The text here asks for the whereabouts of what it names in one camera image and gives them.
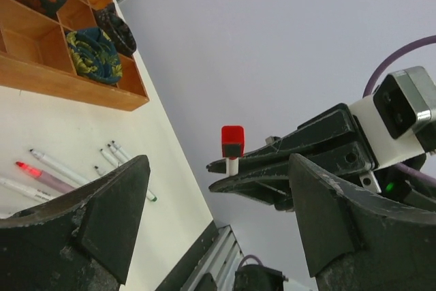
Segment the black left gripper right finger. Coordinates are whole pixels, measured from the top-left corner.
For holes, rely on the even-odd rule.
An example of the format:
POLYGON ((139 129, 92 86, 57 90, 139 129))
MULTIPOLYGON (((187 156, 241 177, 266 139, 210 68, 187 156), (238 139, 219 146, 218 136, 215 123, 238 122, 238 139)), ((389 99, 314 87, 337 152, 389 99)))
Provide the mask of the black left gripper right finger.
POLYGON ((292 154, 289 181, 318 290, 434 290, 435 213, 389 200, 292 154))

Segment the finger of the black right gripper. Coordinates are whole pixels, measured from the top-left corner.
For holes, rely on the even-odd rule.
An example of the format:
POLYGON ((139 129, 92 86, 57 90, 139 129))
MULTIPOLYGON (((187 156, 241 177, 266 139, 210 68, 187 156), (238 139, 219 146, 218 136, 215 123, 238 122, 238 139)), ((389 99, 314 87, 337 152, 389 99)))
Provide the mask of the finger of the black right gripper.
MULTIPOLYGON (((288 134, 272 144, 244 153, 239 159, 239 169, 253 170, 258 167, 284 162, 293 153, 307 151, 307 138, 299 134, 288 134)), ((209 172, 225 173, 225 159, 218 159, 206 166, 209 172)))
POLYGON ((273 205, 277 211, 293 212, 294 200, 288 173, 287 164, 268 165, 218 180, 209 186, 209 191, 236 194, 273 205))

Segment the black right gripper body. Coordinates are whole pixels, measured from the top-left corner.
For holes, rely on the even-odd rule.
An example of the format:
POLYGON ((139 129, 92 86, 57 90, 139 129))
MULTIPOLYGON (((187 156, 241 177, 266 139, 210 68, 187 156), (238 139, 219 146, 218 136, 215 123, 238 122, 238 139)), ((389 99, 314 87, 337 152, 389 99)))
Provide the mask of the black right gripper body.
POLYGON ((334 175, 359 186, 360 177, 377 167, 377 160, 359 120, 348 105, 337 104, 266 144, 278 151, 299 153, 334 175))

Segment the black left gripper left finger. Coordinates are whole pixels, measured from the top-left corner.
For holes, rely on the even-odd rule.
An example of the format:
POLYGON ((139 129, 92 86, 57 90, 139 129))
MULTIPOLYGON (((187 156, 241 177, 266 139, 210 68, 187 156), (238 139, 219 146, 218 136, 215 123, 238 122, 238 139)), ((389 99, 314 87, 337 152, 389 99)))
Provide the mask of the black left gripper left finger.
POLYGON ((119 290, 151 168, 138 155, 104 177, 1 220, 2 290, 119 290))

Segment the white marker red cap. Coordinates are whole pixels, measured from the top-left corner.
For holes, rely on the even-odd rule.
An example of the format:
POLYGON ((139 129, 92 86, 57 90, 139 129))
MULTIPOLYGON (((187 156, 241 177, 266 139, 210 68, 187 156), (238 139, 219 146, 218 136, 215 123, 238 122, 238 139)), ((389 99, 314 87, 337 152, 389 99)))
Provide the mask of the white marker red cap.
POLYGON ((221 128, 221 150, 225 159, 225 173, 235 176, 239 171, 239 159, 245 151, 245 129, 240 125, 224 125, 221 128))

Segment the pink highlighter pen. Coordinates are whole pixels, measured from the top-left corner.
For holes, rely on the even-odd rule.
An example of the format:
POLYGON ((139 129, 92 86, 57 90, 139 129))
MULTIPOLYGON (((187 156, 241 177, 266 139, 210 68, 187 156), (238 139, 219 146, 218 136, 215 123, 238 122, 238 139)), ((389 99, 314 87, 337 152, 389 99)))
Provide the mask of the pink highlighter pen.
POLYGON ((75 188, 70 184, 56 178, 44 170, 40 170, 24 162, 15 162, 15 165, 25 174, 57 192, 67 194, 75 190, 75 188))

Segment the blue capped whiteboard marker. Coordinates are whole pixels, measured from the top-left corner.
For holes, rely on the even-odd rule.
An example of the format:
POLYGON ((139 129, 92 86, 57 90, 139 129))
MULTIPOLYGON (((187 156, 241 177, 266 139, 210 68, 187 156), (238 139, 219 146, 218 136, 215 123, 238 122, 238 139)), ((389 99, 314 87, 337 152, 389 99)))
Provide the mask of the blue capped whiteboard marker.
POLYGON ((63 177, 67 177, 79 185, 86 185, 87 183, 90 182, 90 180, 88 180, 87 178, 83 177, 77 172, 74 172, 72 169, 68 168, 66 165, 62 164, 61 162, 57 161, 55 158, 47 155, 46 153, 43 153, 36 149, 30 149, 29 152, 38 161, 52 168, 53 170, 61 174, 63 177))

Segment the dark green capped marker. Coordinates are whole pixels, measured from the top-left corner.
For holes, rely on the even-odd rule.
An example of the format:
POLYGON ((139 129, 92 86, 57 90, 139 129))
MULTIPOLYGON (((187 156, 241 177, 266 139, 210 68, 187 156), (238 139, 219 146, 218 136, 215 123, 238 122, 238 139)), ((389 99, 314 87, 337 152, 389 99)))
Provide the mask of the dark green capped marker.
POLYGON ((157 196, 152 191, 148 190, 146 193, 146 199, 151 201, 151 202, 156 202, 157 196))

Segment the white marker dark blue cap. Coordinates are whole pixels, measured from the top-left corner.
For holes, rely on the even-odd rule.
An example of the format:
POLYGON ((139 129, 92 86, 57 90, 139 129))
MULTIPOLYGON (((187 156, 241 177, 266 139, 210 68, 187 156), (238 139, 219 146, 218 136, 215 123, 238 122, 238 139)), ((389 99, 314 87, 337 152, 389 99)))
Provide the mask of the white marker dark blue cap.
POLYGON ((127 163, 132 159, 132 156, 129 155, 124 148, 114 140, 107 144, 109 150, 112 154, 118 159, 118 161, 122 164, 127 163))

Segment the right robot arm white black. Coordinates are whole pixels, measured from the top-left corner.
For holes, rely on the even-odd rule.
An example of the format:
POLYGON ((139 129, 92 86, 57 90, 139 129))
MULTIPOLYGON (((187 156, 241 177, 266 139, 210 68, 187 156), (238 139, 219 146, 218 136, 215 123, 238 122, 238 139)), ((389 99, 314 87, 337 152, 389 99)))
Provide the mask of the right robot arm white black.
MULTIPOLYGON (((358 117, 346 104, 337 104, 294 132, 272 137, 266 146, 245 153, 239 159, 238 173, 214 182, 209 190, 274 205, 278 211, 294 211, 288 177, 288 161, 293 153, 360 187, 368 186, 360 178, 364 169, 375 168, 377 163, 358 117)), ((382 196, 403 204, 430 205, 419 208, 433 209, 435 186, 393 167, 378 170, 375 178, 382 196)))

